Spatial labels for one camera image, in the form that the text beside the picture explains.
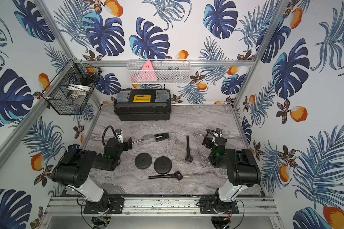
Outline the black stand pole with clip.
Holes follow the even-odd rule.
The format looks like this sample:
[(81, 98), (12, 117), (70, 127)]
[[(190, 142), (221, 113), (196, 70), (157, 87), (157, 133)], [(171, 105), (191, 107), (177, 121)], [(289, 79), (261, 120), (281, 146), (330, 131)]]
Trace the black stand pole with clip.
[(185, 160), (189, 163), (193, 162), (193, 157), (191, 156), (191, 150), (190, 150), (190, 141), (189, 141), (189, 136), (186, 136), (186, 157)]

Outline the black round stand base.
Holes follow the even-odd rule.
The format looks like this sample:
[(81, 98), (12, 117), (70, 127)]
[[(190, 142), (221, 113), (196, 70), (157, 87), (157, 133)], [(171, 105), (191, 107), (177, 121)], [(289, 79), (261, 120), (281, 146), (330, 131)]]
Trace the black round stand base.
[(136, 156), (134, 163), (136, 168), (144, 170), (151, 166), (152, 161), (153, 159), (150, 154), (140, 153)]

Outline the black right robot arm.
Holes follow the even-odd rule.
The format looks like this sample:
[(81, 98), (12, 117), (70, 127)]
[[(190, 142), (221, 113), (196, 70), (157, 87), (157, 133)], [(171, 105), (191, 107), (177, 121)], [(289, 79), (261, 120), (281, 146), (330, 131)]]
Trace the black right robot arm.
[(261, 173), (251, 151), (226, 148), (226, 142), (218, 130), (207, 130), (203, 146), (211, 150), (209, 164), (216, 169), (226, 169), (227, 180), (211, 197), (198, 201), (201, 214), (238, 214), (236, 197), (261, 181)]

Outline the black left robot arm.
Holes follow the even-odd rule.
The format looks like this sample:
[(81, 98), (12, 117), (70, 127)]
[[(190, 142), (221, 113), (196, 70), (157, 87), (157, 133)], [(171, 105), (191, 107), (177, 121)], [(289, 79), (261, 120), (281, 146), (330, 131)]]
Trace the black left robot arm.
[(124, 151), (132, 149), (132, 139), (122, 141), (113, 126), (108, 126), (102, 134), (104, 153), (91, 150), (71, 149), (58, 162), (51, 174), (51, 180), (64, 185), (85, 200), (81, 204), (85, 214), (121, 214), (124, 199), (109, 197), (106, 190), (100, 188), (90, 177), (91, 169), (113, 172), (120, 165)]

